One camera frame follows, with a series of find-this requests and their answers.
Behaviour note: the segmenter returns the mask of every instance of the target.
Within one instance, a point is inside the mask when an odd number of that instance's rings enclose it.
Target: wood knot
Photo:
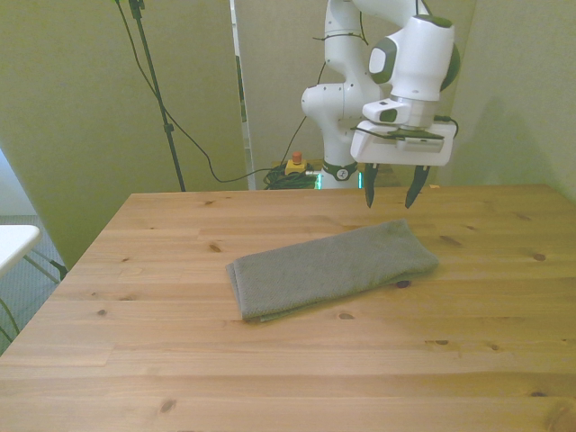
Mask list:
[[[519,219],[521,219],[522,221],[531,221],[532,218],[526,216],[525,214],[522,213],[514,213],[518,216]]]
[[[169,412],[173,410],[175,407],[176,407],[176,400],[169,399],[162,404],[162,407],[160,407],[160,412]]]
[[[461,246],[462,243],[460,243],[458,240],[455,240],[451,237],[448,236],[440,236],[440,238],[445,241],[446,243],[450,243],[453,246]]]
[[[396,283],[396,288],[408,288],[411,285],[411,281],[399,281]]]

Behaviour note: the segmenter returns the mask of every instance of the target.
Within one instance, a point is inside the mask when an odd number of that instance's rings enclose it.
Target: wooden table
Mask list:
[[[405,192],[131,196],[0,358],[0,430],[576,430],[576,207]],[[239,319],[235,258],[398,218],[430,276]]]

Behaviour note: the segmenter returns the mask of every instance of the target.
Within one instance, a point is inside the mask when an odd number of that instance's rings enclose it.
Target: gray towel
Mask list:
[[[409,280],[438,266],[405,220],[243,256],[226,266],[243,320]]]

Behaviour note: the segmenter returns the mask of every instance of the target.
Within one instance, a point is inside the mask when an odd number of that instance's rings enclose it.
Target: beige wall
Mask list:
[[[229,0],[147,0],[143,16],[166,107],[220,177],[245,174]],[[179,190],[158,104],[111,0],[0,0],[0,40],[0,146],[71,266],[129,194]],[[175,141],[188,190],[246,188]]]
[[[475,0],[428,0],[432,12],[452,20],[456,44],[464,54]],[[327,0],[236,0],[238,37],[247,119],[256,168],[279,161],[303,118],[301,96],[315,86],[324,62],[324,46],[314,37],[324,36]],[[398,30],[393,24],[364,16],[366,38],[374,45]],[[366,59],[370,50],[366,48]],[[327,69],[322,82],[342,82]],[[446,89],[440,109],[450,113],[455,84]],[[323,142],[317,125],[307,120],[292,150],[306,158],[322,158]],[[413,167],[397,167],[409,184]]]
[[[576,3],[478,0],[447,185],[545,183],[576,202]]]

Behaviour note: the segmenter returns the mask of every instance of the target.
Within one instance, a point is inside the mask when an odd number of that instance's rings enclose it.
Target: floor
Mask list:
[[[58,251],[46,233],[38,216],[0,216],[0,225],[35,225],[42,231],[42,240],[34,249],[43,255],[62,263]],[[30,253],[31,258],[41,264],[54,277],[59,279],[59,272],[44,259]],[[12,312],[20,329],[30,321],[40,306],[50,297],[58,286],[30,263],[21,260],[4,277],[0,278],[0,298]],[[0,308],[0,326],[14,337],[14,327],[4,309]],[[0,333],[0,355],[9,347],[9,341]]]

